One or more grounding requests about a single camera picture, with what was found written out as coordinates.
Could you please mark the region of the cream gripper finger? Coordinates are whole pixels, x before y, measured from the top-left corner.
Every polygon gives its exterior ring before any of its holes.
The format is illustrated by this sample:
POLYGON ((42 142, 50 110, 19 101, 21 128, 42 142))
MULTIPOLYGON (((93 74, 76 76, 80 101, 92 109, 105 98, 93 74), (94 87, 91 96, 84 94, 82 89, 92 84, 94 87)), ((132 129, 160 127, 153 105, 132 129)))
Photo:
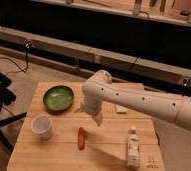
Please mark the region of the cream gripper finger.
POLYGON ((79 105, 75 110, 74 110, 74 113, 82 113, 83 112, 83 109, 82 109, 82 104, 79 105))
POLYGON ((93 121, 100 126, 102 124, 102 113, 98 113, 97 115, 92 117, 93 121))

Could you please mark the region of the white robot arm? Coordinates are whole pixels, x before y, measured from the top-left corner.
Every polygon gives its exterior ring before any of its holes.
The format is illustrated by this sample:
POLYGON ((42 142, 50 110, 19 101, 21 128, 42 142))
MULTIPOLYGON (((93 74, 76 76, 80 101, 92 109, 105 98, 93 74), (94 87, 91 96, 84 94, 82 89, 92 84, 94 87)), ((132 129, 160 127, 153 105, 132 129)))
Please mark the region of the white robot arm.
POLYGON ((102 102, 106 101, 191 131, 191 97, 116 87, 105 70, 99 70, 87 79, 82 92, 84 99, 80 110, 92 117, 101 111, 102 102))

